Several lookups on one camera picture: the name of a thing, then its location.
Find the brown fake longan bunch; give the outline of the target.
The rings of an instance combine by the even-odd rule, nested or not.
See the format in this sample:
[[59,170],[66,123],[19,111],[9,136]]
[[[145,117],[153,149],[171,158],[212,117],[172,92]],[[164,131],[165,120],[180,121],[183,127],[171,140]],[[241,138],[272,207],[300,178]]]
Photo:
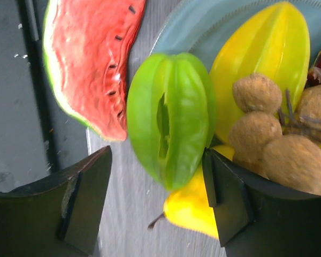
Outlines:
[[290,91],[267,76],[237,80],[232,94],[244,112],[231,128],[233,162],[280,185],[321,195],[321,70],[319,84],[302,93],[297,108]]

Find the fake watermelon slice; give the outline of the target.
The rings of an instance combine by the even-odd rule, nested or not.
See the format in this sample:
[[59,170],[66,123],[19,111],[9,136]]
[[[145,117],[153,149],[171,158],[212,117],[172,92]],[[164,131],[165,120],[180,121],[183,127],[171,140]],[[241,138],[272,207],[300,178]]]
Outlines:
[[50,1],[46,8],[43,60],[54,97],[105,140],[127,138],[127,65],[145,8],[145,1]]

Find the yellow fake fruit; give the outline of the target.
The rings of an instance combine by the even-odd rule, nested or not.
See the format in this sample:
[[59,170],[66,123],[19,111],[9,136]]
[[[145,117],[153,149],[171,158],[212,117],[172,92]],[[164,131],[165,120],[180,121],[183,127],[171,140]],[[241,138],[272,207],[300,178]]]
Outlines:
[[153,229],[156,222],[163,218],[178,227],[219,239],[213,208],[208,203],[201,164],[186,186],[169,194],[163,204],[163,212],[148,225],[148,229]]

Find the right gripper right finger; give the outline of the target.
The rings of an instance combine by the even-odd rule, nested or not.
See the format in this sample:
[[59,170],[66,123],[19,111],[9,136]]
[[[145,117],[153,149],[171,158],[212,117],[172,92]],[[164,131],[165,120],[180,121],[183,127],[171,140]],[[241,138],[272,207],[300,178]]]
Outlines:
[[203,175],[228,256],[321,257],[321,196],[258,176],[213,149]]

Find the grey-blue round plate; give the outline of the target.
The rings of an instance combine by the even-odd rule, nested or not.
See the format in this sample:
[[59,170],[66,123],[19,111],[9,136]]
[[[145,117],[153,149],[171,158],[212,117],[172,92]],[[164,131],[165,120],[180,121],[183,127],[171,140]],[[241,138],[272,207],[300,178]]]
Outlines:
[[[309,27],[313,61],[321,48],[321,1],[292,1]],[[191,52],[210,69],[228,38],[273,1],[181,1],[169,14],[151,53]]]

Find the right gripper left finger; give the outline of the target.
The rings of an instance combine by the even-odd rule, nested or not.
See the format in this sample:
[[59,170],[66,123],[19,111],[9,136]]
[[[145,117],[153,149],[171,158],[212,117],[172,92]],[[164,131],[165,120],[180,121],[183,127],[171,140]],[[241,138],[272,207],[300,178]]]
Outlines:
[[111,167],[106,146],[62,171],[0,192],[0,256],[93,256]]

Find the green fake starfruit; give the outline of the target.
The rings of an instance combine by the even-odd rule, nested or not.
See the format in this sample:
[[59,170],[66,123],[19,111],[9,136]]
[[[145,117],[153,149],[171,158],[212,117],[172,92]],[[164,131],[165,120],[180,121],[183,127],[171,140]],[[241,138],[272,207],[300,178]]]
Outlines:
[[150,55],[131,82],[126,117],[132,148],[146,172],[168,191],[184,187],[217,122],[204,64],[187,52]]

